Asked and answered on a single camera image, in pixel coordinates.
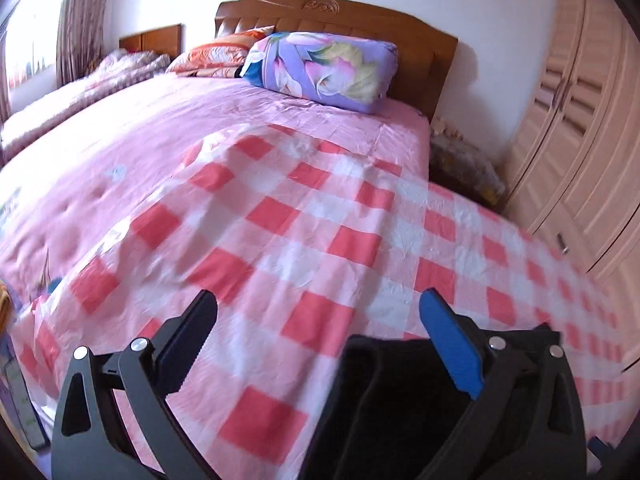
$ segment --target pink quilt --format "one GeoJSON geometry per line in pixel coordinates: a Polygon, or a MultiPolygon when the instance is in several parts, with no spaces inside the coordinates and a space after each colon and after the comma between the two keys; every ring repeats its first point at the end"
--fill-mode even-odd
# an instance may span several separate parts
{"type": "Polygon", "coordinates": [[[93,104],[0,172],[0,279],[28,302],[64,276],[168,178],[197,140],[233,124],[278,123],[427,176],[430,126],[386,100],[338,110],[242,80],[161,75],[93,104]]]}
{"type": "Polygon", "coordinates": [[[563,331],[588,435],[622,437],[637,406],[618,322],[585,275],[406,168],[279,125],[198,142],[12,339],[31,393],[55,399],[77,346],[120,350],[211,290],[218,322],[169,406],[222,478],[294,479],[346,338],[426,336],[430,286],[481,327],[563,331]]]}
{"type": "Polygon", "coordinates": [[[0,150],[4,163],[8,163],[27,146],[80,110],[123,88],[164,73],[170,62],[167,55],[158,57],[157,54],[145,64],[135,63],[135,60],[129,58],[123,59],[121,65],[96,71],[91,76],[69,83],[38,99],[12,115],[4,124],[0,150]]]}

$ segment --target wardrobe handle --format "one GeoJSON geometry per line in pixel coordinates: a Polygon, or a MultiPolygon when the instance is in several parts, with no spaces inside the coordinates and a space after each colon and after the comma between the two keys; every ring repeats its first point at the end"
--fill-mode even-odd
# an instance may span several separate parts
{"type": "Polygon", "coordinates": [[[566,83],[564,77],[560,78],[560,82],[556,87],[556,91],[554,92],[554,97],[551,99],[551,107],[555,108],[558,104],[558,98],[562,95],[562,91],[564,90],[564,83],[566,83]]]}
{"type": "Polygon", "coordinates": [[[560,247],[560,252],[565,256],[569,254],[569,247],[564,243],[564,238],[562,237],[562,233],[558,233],[558,246],[560,247]]]}
{"type": "Polygon", "coordinates": [[[574,82],[573,81],[569,81],[567,82],[567,85],[564,89],[564,94],[562,95],[562,99],[560,99],[560,110],[562,110],[564,112],[564,103],[566,102],[567,97],[569,97],[569,92],[571,91],[571,88],[574,87],[574,82]]]}

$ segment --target wooden wardrobe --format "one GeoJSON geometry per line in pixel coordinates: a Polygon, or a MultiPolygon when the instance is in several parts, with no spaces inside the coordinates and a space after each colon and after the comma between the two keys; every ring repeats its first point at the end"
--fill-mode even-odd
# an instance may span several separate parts
{"type": "Polygon", "coordinates": [[[640,41],[613,0],[558,0],[501,173],[503,214],[604,284],[640,358],[640,41]]]}

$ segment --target bed frame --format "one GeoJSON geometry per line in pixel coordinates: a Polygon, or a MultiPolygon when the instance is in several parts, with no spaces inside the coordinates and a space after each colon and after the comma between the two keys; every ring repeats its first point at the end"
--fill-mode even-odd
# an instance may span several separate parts
{"type": "Polygon", "coordinates": [[[216,36],[275,25],[277,32],[330,32],[395,43],[399,67],[388,95],[433,119],[458,40],[418,18],[349,0],[236,0],[216,14],[216,36]]]}
{"type": "Polygon", "coordinates": [[[182,24],[155,28],[120,38],[120,48],[129,52],[153,50],[158,54],[168,54],[173,61],[182,53],[182,24]]]}

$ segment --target sunlight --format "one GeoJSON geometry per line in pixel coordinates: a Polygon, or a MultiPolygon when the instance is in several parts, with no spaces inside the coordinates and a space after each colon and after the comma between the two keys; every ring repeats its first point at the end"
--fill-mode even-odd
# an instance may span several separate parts
{"type": "Polygon", "coordinates": [[[15,88],[56,62],[62,0],[21,0],[9,20],[6,72],[15,88]]]}

